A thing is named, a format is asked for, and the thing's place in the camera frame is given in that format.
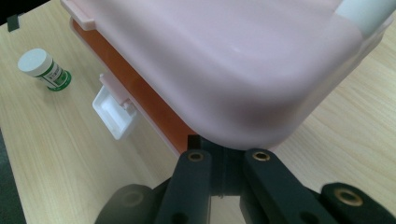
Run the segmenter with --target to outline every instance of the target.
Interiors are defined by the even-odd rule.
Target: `gray carpet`
[[[26,223],[0,130],[0,224]]]

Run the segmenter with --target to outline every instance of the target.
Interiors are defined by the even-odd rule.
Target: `pill bottle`
[[[43,81],[51,91],[63,90],[72,79],[70,73],[43,49],[31,49],[24,53],[18,61],[18,68],[30,77]]]

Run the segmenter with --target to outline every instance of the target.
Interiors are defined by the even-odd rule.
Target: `light wood surface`
[[[0,27],[0,127],[28,223],[93,223],[119,188],[155,187],[177,157],[141,119],[116,141],[92,108],[106,68],[71,32],[53,0]],[[17,68],[28,49],[42,48],[71,72],[63,91]],[[396,23],[383,42],[277,150],[307,187],[358,187],[396,214]],[[212,223],[243,223],[238,199],[212,199]]]

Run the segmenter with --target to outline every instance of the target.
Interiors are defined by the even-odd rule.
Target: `white handle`
[[[396,10],[396,0],[344,0],[336,13],[353,22],[364,37],[371,35]]]

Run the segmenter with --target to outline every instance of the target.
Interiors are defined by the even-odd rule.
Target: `pink plastic container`
[[[158,93],[187,133],[237,149],[285,140],[391,22],[388,13],[363,32],[348,13],[336,12],[340,0],[62,3]]]

